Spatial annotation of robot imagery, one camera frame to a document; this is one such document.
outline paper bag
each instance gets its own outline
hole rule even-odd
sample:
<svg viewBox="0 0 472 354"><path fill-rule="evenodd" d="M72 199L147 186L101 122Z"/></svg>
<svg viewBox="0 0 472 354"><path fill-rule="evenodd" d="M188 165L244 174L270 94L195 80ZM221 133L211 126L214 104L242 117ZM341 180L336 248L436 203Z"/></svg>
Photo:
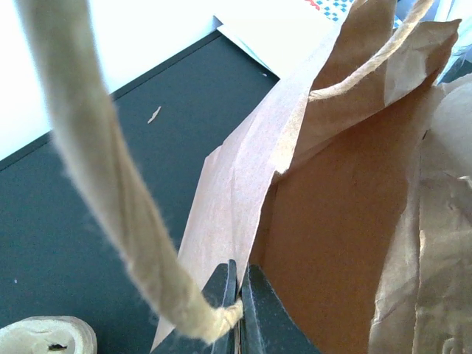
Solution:
<svg viewBox="0 0 472 354"><path fill-rule="evenodd" d="M308 102L388 41L395 5L356 2L207 157L179 251L201 288L228 259L240 283L259 264L323 353L412 351L420 142L459 22L418 25L354 88Z"/></svg>

